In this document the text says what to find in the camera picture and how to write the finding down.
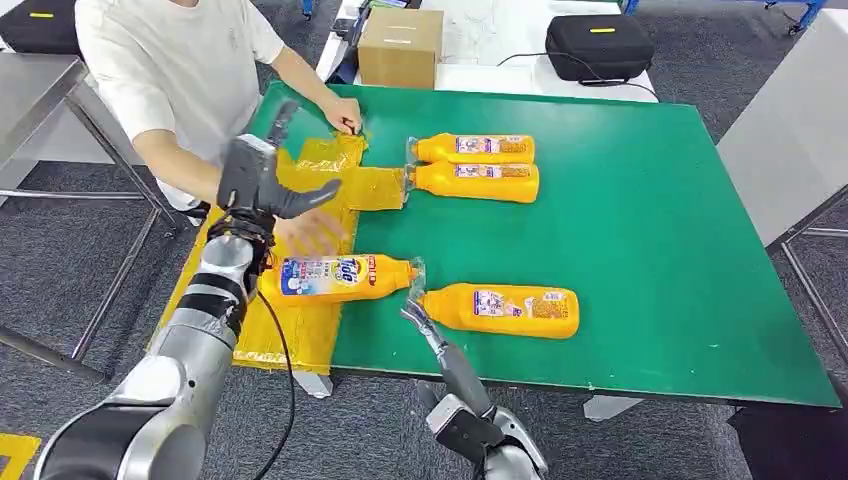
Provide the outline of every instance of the black cable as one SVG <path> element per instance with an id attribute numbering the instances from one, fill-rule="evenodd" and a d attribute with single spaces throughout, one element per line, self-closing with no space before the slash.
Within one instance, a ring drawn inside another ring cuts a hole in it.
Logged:
<path id="1" fill-rule="evenodd" d="M 471 480 L 486 480 L 486 447 L 483 447 L 483 456 L 480 461 L 474 465 L 474 473 L 471 475 Z"/>
<path id="2" fill-rule="evenodd" d="M 645 90 L 646 92 L 650 93 L 651 95 L 653 95 L 654 98 L 657 99 L 657 102 L 660 101 L 660 97 L 657 96 L 656 92 L 654 92 L 653 90 L 651 90 L 650 88 L 648 88 L 644 85 L 638 85 L 638 84 L 635 84 L 635 83 L 630 83 L 626 80 L 617 81 L 617 82 L 616 81 L 610 82 L 609 80 L 604 80 L 603 78 L 601 78 L 600 75 L 595 73 L 595 70 L 592 69 L 591 65 L 589 65 L 588 63 L 583 61 L 583 59 L 575 57 L 574 55 L 572 55 L 570 53 L 565 53 L 565 52 L 514 53 L 514 54 L 504 58 L 503 60 L 501 60 L 500 63 L 497 64 L 497 66 L 500 67 L 501 65 L 506 63 L 507 60 L 513 59 L 515 57 L 538 57 L 538 56 L 541 56 L 541 55 L 547 55 L 547 56 L 562 55 L 563 57 L 568 57 L 572 60 L 576 60 L 576 61 L 582 63 L 583 66 L 585 66 L 589 70 L 589 73 L 591 73 L 592 76 L 597 78 L 598 82 L 600 82 L 600 83 L 583 83 L 583 82 L 581 82 L 580 84 L 585 86 L 585 87 L 615 87 L 617 85 L 627 85 L 627 86 L 631 86 L 631 87 L 638 87 L 638 88 L 641 88 L 642 90 Z"/>
<path id="3" fill-rule="evenodd" d="M 271 317 L 274 319 L 274 325 L 277 327 L 277 333 L 280 334 L 280 340 L 283 342 L 283 352 L 286 354 L 286 367 L 288 368 L 288 376 L 289 376 L 289 423 L 286 425 L 286 429 L 283 431 L 283 436 L 280 438 L 280 442 L 277 444 L 277 447 L 274 449 L 274 452 L 271 453 L 271 457 L 268 458 L 268 461 L 265 462 L 265 466 L 262 467 L 262 470 L 259 470 L 259 473 L 253 477 L 253 480 L 261 480 L 262 477 L 268 473 L 268 470 L 274 465 L 274 462 L 277 461 L 277 457 L 280 455 L 280 452 L 283 450 L 283 447 L 286 445 L 286 440 L 289 439 L 289 434 L 291 433 L 292 426 L 294 425 L 294 374 L 292 374 L 292 364 L 291 358 L 289 358 L 289 346 L 286 343 L 286 336 L 283 333 L 283 327 L 280 326 L 280 320 L 277 318 L 277 314 L 274 313 L 274 309 L 271 308 L 271 304 L 268 303 L 268 300 L 262 295 L 262 292 L 257 290 L 259 294 L 259 298 L 262 299 L 262 302 L 265 303 L 265 307 L 271 312 Z"/>

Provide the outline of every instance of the detergent bottle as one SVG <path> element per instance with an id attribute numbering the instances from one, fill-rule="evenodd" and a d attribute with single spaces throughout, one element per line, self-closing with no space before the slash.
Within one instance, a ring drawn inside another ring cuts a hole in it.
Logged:
<path id="1" fill-rule="evenodd" d="M 275 304 L 306 306 L 384 297 L 416 276 L 410 262 L 386 255 L 341 255 L 287 257 L 261 281 L 275 292 Z"/>
<path id="2" fill-rule="evenodd" d="M 456 330 L 568 338 L 580 325 L 571 290 L 457 283 L 418 300 L 438 323 Z"/>
<path id="3" fill-rule="evenodd" d="M 410 142 L 410 150 L 422 162 L 533 163 L 536 142 L 529 135 L 452 135 Z"/>
<path id="4" fill-rule="evenodd" d="M 526 163 L 486 165 L 437 162 L 414 167 L 407 176 L 415 188 L 446 197 L 533 203 L 539 193 L 539 168 Z"/>

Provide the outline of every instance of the black case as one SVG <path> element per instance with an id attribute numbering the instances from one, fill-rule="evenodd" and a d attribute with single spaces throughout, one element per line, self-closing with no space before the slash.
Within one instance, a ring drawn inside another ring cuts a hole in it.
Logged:
<path id="1" fill-rule="evenodd" d="M 554 17 L 545 50 L 559 78 L 569 81 L 626 81 L 650 67 L 654 56 L 648 34 L 629 15 Z"/>
<path id="2" fill-rule="evenodd" d="M 74 27 L 75 3 L 74 0 L 24 0 L 0 17 L 0 37 L 19 53 L 82 57 Z M 39 14 L 53 16 L 42 18 Z"/>

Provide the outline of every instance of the white table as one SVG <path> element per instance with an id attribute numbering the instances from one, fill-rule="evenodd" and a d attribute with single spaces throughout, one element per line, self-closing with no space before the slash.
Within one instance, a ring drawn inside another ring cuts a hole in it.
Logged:
<path id="1" fill-rule="evenodd" d="M 848 238 L 822 227 L 848 198 L 848 11 L 824 9 L 718 144 L 718 152 L 764 246 L 786 255 L 837 351 L 843 331 L 792 246 L 798 235 Z"/>
<path id="2" fill-rule="evenodd" d="M 343 0 L 337 18 L 355 18 L 361 0 Z M 632 86 L 584 87 L 560 80 L 547 56 L 518 57 L 514 53 L 544 52 L 545 32 L 559 15 L 619 14 L 613 2 L 564 0 L 424 0 L 422 9 L 442 10 L 445 23 L 436 90 L 493 92 L 558 97 L 603 98 L 656 102 Z M 327 79 L 347 46 L 330 33 L 316 70 Z M 630 81 L 653 90 L 647 73 Z"/>

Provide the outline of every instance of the green tabletop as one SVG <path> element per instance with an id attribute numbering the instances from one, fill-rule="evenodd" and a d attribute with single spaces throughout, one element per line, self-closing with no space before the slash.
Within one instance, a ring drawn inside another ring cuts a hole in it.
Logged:
<path id="1" fill-rule="evenodd" d="M 671 104 L 343 86 L 363 109 L 363 165 L 400 166 L 408 136 L 530 134 L 531 205 L 413 192 L 360 215 L 355 251 L 427 264 L 457 282 L 574 290 L 580 329 L 547 340 L 443 328 L 481 377 L 622 394 L 837 406 L 809 338 L 695 108 Z M 291 95 L 273 84 L 263 105 Z M 263 134 L 262 112 L 253 131 Z M 328 125 L 306 105 L 294 156 Z M 438 372 L 398 311 L 406 291 L 345 305 L 333 366 Z"/>

